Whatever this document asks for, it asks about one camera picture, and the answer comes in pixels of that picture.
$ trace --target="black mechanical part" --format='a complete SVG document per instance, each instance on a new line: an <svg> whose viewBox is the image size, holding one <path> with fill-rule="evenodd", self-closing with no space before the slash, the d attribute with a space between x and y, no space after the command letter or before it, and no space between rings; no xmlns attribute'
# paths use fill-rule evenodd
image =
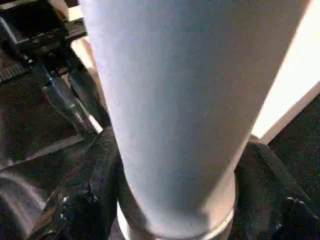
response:
<svg viewBox="0 0 320 240"><path fill-rule="evenodd" d="M98 100L98 95L95 94L96 85L88 71L85 69L69 71L68 80L89 113L103 128L109 126L111 124L109 115Z"/></svg>
<svg viewBox="0 0 320 240"><path fill-rule="evenodd" d="M64 80L54 71L49 73L46 66L40 60L38 62L31 68L48 101L73 124L80 135L93 134L95 129Z"/></svg>
<svg viewBox="0 0 320 240"><path fill-rule="evenodd" d="M51 194L28 240L107 239L116 217L121 160L113 131L106 128L82 164Z"/></svg>
<svg viewBox="0 0 320 240"><path fill-rule="evenodd" d="M277 236L284 229L287 232L289 229L296 231L294 224L289 223L288 209L295 212L291 215L295 218L302 218L303 211L298 205L288 208L288 199L299 199L304 206L308 206L309 213L304 215L305 219L315 222L318 215L316 206L292 181L281 160L258 138L250 137L235 174L239 198L230 240L279 239ZM314 231L319 228L319 225L306 222L301 219L302 225Z"/></svg>
<svg viewBox="0 0 320 240"><path fill-rule="evenodd" d="M29 53L68 35L65 25L46 0L1 10L0 23L11 46Z"/></svg>

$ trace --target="metal rod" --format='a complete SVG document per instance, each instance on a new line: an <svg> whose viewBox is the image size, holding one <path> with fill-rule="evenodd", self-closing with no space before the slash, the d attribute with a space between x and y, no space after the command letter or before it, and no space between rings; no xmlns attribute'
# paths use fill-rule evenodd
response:
<svg viewBox="0 0 320 240"><path fill-rule="evenodd" d="M123 160L124 219L148 238L215 237L308 1L80 3Z"/></svg>

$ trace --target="gray surface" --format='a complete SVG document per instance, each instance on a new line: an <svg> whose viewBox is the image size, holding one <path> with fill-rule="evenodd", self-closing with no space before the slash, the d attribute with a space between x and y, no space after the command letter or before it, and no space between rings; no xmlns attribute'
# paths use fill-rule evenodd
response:
<svg viewBox="0 0 320 240"><path fill-rule="evenodd" d="M80 3L124 214L158 236L206 233L234 203L233 170L308 1Z"/></svg>

